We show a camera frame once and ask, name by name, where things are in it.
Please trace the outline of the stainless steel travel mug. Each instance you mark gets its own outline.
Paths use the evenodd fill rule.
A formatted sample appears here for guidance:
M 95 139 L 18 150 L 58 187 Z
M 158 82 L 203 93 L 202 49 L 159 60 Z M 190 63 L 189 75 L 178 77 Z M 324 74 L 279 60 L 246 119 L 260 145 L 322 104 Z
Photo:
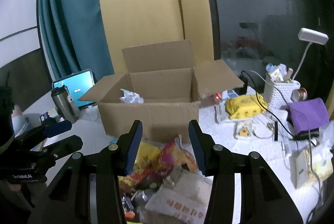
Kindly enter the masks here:
M 70 95 L 65 85 L 55 87 L 51 91 L 52 100 L 56 106 L 57 113 L 71 123 L 79 119 L 80 110 L 77 107 L 73 95 Z

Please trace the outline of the brown cardboard box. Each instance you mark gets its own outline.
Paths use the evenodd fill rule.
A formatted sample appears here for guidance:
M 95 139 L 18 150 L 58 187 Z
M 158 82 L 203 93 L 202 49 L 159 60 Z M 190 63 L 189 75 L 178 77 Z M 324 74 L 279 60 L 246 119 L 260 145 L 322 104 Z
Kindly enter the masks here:
M 97 103 L 110 136 L 129 132 L 140 120 L 143 138 L 168 143 L 181 135 L 187 143 L 201 100 L 244 85 L 223 60 L 194 66 L 188 40 L 124 48 L 122 54 L 127 72 L 104 76 L 80 98 Z M 121 88 L 138 93 L 144 103 L 121 102 Z

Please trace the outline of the red yellow snack bag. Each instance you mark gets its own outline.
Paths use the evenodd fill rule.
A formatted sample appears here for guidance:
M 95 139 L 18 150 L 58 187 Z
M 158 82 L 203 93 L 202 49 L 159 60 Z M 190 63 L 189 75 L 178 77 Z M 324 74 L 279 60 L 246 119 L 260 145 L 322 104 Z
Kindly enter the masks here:
M 145 166 L 140 166 L 135 164 L 133 172 L 127 176 L 119 176 L 118 182 L 121 190 L 129 191 L 134 189 L 138 184 L 140 184 L 146 178 L 149 178 L 153 182 L 159 180 L 163 177 L 162 174 L 158 173 L 157 170 L 153 168 L 152 164 Z

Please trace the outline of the purple folded cloth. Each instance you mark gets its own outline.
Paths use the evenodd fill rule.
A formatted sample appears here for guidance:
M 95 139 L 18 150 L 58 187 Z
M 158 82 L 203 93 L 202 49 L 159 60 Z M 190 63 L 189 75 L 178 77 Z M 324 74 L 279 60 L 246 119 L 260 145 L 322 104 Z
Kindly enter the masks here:
M 321 98 L 292 102 L 288 105 L 296 134 L 320 128 L 329 123 L 329 114 Z

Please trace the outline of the pink potato chips bag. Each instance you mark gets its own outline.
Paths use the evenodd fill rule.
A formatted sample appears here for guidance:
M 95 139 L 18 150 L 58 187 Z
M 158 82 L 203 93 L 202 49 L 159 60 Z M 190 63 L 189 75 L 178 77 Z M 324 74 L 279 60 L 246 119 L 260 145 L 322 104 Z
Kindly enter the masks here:
M 182 147 L 182 140 L 178 137 L 163 147 L 153 168 L 158 175 L 167 176 L 182 165 L 186 165 L 192 173 L 198 169 L 193 155 Z

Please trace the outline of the tablet with teal screen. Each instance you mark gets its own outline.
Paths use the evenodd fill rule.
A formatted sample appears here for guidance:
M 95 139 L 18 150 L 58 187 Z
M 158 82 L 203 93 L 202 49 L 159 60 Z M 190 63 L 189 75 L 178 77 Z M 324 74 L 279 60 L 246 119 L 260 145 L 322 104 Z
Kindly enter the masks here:
M 55 80 L 52 83 L 52 88 L 66 86 L 69 94 L 73 96 L 76 106 L 82 110 L 83 108 L 94 104 L 92 101 L 79 100 L 94 85 L 93 72 L 91 69 L 87 69 Z

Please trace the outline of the white desk lamp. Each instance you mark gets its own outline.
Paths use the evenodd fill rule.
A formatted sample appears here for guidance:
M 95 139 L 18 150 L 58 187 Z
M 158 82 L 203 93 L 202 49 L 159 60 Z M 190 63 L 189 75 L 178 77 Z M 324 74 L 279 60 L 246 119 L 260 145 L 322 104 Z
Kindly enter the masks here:
M 319 31 L 316 30 L 312 30 L 312 29 L 307 29 L 302 27 L 298 33 L 298 39 L 300 41 L 303 42 L 307 42 L 307 46 L 304 50 L 304 53 L 302 55 L 302 58 L 300 60 L 300 63 L 296 69 L 296 71 L 294 72 L 293 76 L 292 76 L 292 80 L 295 80 L 297 74 L 299 73 L 302 64 L 304 63 L 304 60 L 306 58 L 306 54 L 309 50 L 309 48 L 313 45 L 313 44 L 318 44 L 318 45 L 326 45 L 329 37 L 327 34 L 325 33 L 321 33 Z

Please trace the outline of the yellow wet wipes pack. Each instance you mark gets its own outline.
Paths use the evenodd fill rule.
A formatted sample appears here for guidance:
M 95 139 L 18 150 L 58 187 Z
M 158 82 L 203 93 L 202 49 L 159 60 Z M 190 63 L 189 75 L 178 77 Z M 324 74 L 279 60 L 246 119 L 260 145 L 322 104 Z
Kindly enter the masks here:
M 226 101 L 225 109 L 231 120 L 241 120 L 262 114 L 268 107 L 259 94 L 241 95 Z

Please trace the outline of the teal curtain left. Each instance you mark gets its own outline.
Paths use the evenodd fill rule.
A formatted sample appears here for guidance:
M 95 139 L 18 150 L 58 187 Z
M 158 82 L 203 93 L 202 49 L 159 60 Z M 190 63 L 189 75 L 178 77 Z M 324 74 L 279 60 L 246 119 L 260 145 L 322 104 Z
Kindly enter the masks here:
M 41 47 L 54 80 L 91 69 L 95 80 L 114 74 L 100 0 L 37 0 Z

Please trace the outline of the small duck print packet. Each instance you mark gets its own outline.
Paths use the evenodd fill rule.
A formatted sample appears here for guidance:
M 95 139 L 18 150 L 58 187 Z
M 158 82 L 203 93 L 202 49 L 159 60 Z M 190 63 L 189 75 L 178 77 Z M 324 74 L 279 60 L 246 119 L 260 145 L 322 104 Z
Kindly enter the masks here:
M 237 122 L 234 127 L 234 137 L 236 139 L 248 140 L 253 136 L 253 123 L 249 121 Z

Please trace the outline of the white perforated basket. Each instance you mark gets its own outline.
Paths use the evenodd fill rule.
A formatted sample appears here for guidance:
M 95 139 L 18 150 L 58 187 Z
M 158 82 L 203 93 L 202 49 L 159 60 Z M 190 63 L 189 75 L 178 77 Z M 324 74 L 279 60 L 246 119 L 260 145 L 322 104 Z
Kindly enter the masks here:
M 292 102 L 292 92 L 300 89 L 300 87 L 301 84 L 298 81 L 290 81 L 289 83 L 274 82 L 266 74 L 263 97 L 271 109 L 282 109 Z

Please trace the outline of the yellow snack packet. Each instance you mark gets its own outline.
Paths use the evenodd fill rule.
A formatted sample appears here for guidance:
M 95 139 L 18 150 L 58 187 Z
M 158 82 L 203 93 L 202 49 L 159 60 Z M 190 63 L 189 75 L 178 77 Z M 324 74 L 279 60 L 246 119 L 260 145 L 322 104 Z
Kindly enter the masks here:
M 141 142 L 135 159 L 134 170 L 143 171 L 161 154 L 161 149 L 146 142 Z

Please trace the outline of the blue white snack bag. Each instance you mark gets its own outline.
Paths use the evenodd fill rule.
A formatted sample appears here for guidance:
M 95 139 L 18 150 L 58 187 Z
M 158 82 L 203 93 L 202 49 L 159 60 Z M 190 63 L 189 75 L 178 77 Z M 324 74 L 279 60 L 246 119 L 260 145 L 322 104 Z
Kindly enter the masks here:
M 119 99 L 121 102 L 126 103 L 126 104 L 143 104 L 144 99 L 135 92 L 126 90 L 121 88 L 121 91 L 123 93 L 123 96 L 121 96 Z

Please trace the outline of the white toast bread bag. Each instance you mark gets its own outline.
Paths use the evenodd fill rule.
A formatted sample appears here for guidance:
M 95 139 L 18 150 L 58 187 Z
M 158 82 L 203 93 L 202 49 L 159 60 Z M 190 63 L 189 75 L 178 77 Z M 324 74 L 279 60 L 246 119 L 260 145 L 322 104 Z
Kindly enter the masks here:
M 211 189 L 211 179 L 177 168 L 164 179 L 145 209 L 183 223 L 204 223 Z

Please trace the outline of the white green box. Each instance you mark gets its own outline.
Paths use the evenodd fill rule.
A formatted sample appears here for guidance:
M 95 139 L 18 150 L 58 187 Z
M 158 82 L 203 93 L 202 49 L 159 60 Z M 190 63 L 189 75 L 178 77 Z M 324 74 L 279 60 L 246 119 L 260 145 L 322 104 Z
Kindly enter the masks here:
M 295 189 L 308 186 L 312 182 L 309 160 L 307 149 L 289 157 L 291 179 Z

